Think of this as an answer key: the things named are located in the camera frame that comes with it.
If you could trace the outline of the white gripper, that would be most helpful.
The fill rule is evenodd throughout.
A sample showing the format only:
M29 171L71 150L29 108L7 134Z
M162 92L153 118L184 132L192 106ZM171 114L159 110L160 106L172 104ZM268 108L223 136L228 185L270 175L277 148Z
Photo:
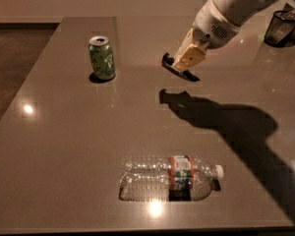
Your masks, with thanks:
M221 14L213 0L208 0L175 53L173 66L179 71L189 70L206 59L207 49L226 45L239 30Z

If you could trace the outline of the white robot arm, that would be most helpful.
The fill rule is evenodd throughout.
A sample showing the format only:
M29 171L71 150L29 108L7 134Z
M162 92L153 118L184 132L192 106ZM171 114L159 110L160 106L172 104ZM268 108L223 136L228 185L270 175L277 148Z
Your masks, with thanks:
M207 0L174 55L172 68L183 73L196 66L209 49L226 45L252 16L277 1Z

